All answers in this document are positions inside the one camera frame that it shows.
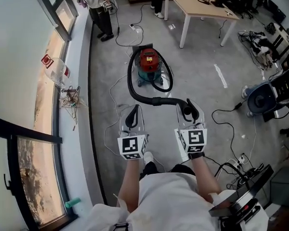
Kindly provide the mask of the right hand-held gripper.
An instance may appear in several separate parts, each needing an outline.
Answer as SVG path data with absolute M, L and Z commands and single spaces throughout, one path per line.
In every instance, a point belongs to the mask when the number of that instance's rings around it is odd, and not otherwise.
M 184 162 L 189 159 L 190 154 L 203 152 L 207 145 L 205 115 L 200 106 L 191 99 L 187 99 L 188 114 L 181 110 L 179 104 L 176 104 L 176 111 L 179 126 L 185 126 L 174 130 L 179 152 Z

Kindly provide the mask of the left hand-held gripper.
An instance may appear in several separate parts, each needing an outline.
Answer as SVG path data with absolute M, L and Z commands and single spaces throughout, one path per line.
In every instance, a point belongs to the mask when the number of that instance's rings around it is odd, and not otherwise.
M 148 136 L 143 131 L 130 131 L 132 128 L 144 129 L 143 112 L 140 105 L 135 104 L 123 110 L 120 119 L 120 137 L 118 148 L 120 155 L 125 160 L 142 159 L 148 145 Z

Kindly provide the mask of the person's right forearm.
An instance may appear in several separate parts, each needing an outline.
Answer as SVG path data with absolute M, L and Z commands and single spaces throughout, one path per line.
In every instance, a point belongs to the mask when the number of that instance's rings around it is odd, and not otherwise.
M 217 179 L 212 174 L 204 157 L 191 160 L 197 180 L 198 192 L 207 202 L 213 203 L 212 193 L 219 194 L 222 190 Z

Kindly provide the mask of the person's left forearm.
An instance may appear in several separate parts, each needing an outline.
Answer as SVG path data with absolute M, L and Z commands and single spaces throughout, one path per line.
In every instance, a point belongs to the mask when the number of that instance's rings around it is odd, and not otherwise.
M 135 211 L 139 201 L 139 170 L 140 160 L 128 160 L 122 182 L 118 193 L 119 199 L 123 200 L 129 213 Z

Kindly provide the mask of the red and teal vacuum canister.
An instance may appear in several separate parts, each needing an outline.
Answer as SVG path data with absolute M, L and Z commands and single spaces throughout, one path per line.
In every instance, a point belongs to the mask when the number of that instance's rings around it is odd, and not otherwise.
M 157 81 L 160 85 L 163 85 L 161 70 L 163 61 L 156 50 L 153 48 L 140 48 L 140 51 L 135 55 L 134 63 L 138 72 L 138 87 L 152 81 Z

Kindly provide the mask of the black wristband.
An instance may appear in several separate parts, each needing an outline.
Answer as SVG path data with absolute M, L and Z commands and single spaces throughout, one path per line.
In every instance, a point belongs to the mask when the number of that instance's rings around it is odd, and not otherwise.
M 205 154 L 203 152 L 188 154 L 188 158 L 190 160 L 197 159 L 197 158 L 204 157 L 204 156 L 205 156 Z

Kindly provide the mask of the person's black shorts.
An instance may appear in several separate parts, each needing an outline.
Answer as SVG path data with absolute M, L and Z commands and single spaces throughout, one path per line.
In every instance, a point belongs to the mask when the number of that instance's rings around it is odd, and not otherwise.
M 155 163 L 149 162 L 148 164 L 145 165 L 142 173 L 140 174 L 139 180 L 141 180 L 142 178 L 144 178 L 147 175 L 157 174 L 157 173 L 159 173 L 159 171 L 158 171 Z M 193 176 L 195 175 L 195 173 L 193 172 L 193 170 L 191 168 L 189 168 L 188 166 L 185 166 L 185 165 L 181 165 L 181 164 L 176 164 L 172 168 L 170 173 L 185 173 L 185 174 L 190 174 Z

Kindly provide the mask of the person's white shirt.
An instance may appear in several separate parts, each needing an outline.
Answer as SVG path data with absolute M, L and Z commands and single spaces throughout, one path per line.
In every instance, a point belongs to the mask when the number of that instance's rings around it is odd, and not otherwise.
M 139 182 L 138 207 L 127 210 L 96 204 L 89 214 L 85 231 L 221 231 L 217 218 L 210 215 L 213 204 L 197 192 L 195 176 L 185 173 L 157 173 Z

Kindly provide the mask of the clear plastic bottle red cap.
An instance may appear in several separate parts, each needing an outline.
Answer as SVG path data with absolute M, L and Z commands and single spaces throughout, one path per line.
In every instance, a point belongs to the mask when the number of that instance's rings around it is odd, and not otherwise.
M 66 88 L 70 83 L 70 70 L 60 58 L 51 58 L 45 54 L 41 60 L 46 76 L 60 88 Z

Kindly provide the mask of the black body-worn device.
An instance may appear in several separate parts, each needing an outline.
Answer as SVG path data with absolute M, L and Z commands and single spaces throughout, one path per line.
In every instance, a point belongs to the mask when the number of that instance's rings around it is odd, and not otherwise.
M 267 231 L 269 217 L 256 198 L 273 174 L 270 165 L 237 190 L 225 190 L 216 195 L 214 207 L 209 211 L 218 219 L 219 231 Z

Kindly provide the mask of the green cylinder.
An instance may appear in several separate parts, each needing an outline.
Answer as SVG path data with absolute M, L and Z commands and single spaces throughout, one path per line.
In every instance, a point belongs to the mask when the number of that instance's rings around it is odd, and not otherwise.
M 70 208 L 72 208 L 73 206 L 77 205 L 80 202 L 81 202 L 81 199 L 79 197 L 76 197 L 74 199 L 71 199 L 71 200 L 65 202 L 65 207 L 70 209 Z

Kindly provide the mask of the wooden table with white legs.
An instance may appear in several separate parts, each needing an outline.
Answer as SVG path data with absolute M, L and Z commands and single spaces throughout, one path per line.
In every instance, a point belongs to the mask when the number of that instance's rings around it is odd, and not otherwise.
M 226 32 L 225 36 L 223 37 L 220 46 L 224 46 L 230 37 L 232 31 L 234 30 L 234 27 L 236 25 L 236 22 L 239 20 L 239 18 L 235 16 L 226 16 L 227 11 L 231 11 L 229 8 L 219 8 L 215 7 L 213 4 L 206 5 L 199 0 L 173 0 L 176 5 L 183 11 L 185 14 L 184 19 L 184 26 L 182 30 L 181 40 L 179 47 L 182 49 L 185 44 L 186 35 L 188 32 L 190 19 L 192 17 L 199 17 L 201 19 L 204 18 L 215 18 L 215 19 L 224 19 L 227 21 L 231 21 L 231 24 L 228 28 L 228 31 Z M 168 11 L 169 11 L 169 0 L 165 0 L 165 9 L 164 9 L 164 20 L 168 20 Z

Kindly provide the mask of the dark grey storage box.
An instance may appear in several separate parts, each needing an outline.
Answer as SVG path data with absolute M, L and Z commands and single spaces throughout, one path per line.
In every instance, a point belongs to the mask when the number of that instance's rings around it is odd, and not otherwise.
M 282 167 L 271 179 L 270 200 L 289 207 L 289 166 Z

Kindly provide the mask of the black framed curved window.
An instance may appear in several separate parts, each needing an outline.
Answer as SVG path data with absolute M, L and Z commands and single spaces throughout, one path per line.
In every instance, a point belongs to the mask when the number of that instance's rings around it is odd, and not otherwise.
M 0 231 L 60 231 L 69 201 L 59 135 L 61 89 L 41 62 L 63 62 L 72 0 L 0 0 Z

